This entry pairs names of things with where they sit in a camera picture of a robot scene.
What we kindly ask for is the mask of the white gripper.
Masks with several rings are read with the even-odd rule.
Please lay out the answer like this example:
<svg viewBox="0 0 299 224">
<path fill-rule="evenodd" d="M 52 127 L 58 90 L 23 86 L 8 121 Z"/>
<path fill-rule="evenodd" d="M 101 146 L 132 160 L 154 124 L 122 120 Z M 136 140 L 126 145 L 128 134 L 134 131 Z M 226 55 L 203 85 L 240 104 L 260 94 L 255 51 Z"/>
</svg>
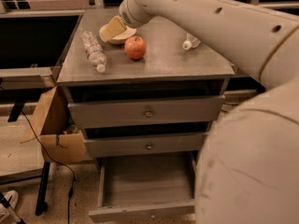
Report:
<svg viewBox="0 0 299 224">
<path fill-rule="evenodd" d="M 101 39 L 104 42 L 124 33 L 127 30 L 126 25 L 131 28 L 138 28 L 153 18 L 135 0 L 123 0 L 119 7 L 119 13 L 120 16 L 114 16 L 108 24 L 102 27 Z"/>
</svg>

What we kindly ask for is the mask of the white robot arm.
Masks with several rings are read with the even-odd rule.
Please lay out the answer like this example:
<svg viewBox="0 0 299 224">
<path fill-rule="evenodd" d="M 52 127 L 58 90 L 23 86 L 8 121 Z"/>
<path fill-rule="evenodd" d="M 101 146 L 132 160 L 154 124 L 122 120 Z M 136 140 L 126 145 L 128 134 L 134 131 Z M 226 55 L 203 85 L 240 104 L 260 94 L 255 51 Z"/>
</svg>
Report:
<svg viewBox="0 0 299 224">
<path fill-rule="evenodd" d="M 163 17 L 235 68 L 258 94 L 211 129 L 196 169 L 196 224 L 299 224 L 299 20 L 235 0 L 123 0 L 100 33 Z"/>
</svg>

